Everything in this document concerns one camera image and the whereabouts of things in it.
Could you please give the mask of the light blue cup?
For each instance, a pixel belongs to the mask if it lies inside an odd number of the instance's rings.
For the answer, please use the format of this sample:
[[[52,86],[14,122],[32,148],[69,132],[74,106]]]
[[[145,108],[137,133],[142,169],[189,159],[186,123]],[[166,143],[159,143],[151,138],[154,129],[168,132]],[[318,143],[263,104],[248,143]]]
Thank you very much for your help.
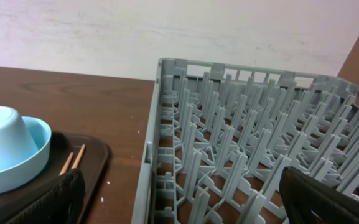
[[[19,112],[0,106],[0,171],[21,163],[36,152],[37,145]]]

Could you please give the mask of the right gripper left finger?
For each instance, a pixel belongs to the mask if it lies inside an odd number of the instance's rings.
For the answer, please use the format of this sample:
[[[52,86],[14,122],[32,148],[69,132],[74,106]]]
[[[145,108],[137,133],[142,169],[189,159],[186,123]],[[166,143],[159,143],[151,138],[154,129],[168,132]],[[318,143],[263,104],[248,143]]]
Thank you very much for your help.
[[[2,223],[77,223],[83,208],[85,180],[71,169],[24,197],[0,207]]]

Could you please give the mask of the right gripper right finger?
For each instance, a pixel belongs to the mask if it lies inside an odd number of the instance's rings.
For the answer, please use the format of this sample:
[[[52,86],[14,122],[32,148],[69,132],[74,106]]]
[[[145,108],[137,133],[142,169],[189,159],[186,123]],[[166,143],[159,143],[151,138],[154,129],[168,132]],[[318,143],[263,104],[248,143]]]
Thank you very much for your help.
[[[290,223],[359,223],[359,202],[294,167],[283,169],[279,192]]]

